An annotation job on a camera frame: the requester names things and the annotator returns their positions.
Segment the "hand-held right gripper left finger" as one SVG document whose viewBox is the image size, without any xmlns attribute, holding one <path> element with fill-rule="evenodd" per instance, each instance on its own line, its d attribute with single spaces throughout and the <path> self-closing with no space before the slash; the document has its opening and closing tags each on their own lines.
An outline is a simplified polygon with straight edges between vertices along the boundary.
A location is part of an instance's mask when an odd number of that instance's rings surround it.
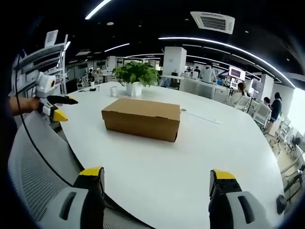
<svg viewBox="0 0 305 229">
<path fill-rule="evenodd" d="M 102 229 L 104 168 L 81 171 L 72 187 L 60 191 L 47 205 L 46 229 Z"/>
</svg>

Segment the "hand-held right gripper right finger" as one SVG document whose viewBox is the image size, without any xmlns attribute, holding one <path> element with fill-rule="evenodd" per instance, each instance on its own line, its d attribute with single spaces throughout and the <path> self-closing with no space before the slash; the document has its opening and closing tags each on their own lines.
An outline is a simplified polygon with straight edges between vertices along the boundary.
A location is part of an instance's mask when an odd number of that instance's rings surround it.
<svg viewBox="0 0 305 229">
<path fill-rule="evenodd" d="M 270 229 L 262 204 L 243 191 L 231 173 L 210 171 L 209 220 L 211 229 Z"/>
</svg>

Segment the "person's left hand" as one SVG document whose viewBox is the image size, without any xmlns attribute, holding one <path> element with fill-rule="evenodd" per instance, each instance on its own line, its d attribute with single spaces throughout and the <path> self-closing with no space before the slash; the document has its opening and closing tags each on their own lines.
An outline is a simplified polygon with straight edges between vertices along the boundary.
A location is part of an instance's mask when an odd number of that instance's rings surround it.
<svg viewBox="0 0 305 229">
<path fill-rule="evenodd" d="M 19 98 L 21 113 L 31 113 L 34 110 L 38 110 L 40 106 L 40 99 L 37 97 L 33 98 Z"/>
</svg>

